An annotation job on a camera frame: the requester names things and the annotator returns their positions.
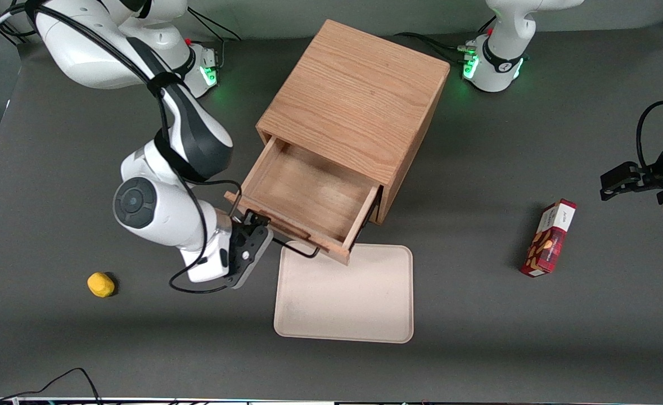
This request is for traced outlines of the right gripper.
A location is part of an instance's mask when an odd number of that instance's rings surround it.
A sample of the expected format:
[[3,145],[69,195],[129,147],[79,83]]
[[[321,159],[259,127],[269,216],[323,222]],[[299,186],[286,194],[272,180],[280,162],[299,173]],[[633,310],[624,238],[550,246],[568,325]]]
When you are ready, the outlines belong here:
[[[270,218],[259,215],[247,209],[244,216],[244,225],[267,228]],[[182,258],[186,266],[187,276],[192,283],[210,282],[226,277],[230,274],[230,239],[233,231],[232,221],[229,217],[217,217],[215,231],[208,231],[208,240],[205,250],[200,246],[189,245],[180,247]]]

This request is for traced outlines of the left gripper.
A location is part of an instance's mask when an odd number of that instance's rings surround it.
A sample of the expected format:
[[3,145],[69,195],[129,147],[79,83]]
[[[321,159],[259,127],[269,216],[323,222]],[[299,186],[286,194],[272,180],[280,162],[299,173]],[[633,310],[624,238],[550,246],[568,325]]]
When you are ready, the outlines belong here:
[[[657,160],[648,165],[644,158],[641,137],[638,136],[638,159],[648,181],[653,182],[659,188],[663,188],[663,150]],[[634,162],[624,162],[599,177],[601,190],[599,197],[601,201],[609,201],[611,198],[625,194],[626,185],[637,185],[641,181],[639,166]]]

